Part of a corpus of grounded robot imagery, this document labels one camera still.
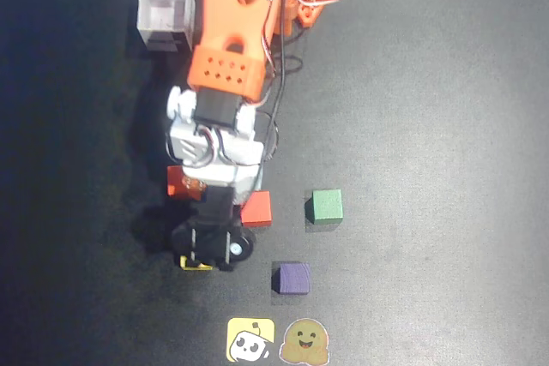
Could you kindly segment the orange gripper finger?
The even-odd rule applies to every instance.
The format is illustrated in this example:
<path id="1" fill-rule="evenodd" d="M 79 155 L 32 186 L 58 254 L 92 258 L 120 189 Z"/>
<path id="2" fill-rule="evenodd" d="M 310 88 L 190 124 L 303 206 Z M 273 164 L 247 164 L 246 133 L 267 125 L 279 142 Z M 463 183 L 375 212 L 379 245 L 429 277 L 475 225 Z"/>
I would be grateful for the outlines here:
<path id="1" fill-rule="evenodd" d="M 206 189 L 207 184 L 199 179 L 183 176 L 183 197 L 191 200 L 201 200 Z"/>

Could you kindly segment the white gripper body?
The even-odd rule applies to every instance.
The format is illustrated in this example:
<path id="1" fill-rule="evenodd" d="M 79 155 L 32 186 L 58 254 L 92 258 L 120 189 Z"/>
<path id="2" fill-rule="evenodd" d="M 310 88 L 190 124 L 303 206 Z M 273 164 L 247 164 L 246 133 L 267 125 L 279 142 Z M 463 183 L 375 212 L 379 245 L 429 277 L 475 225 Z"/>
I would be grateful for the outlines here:
<path id="1" fill-rule="evenodd" d="M 209 187 L 232 189 L 232 202 L 243 204 L 256 187 L 264 145 L 219 128 L 175 123 L 166 151 L 182 172 Z"/>

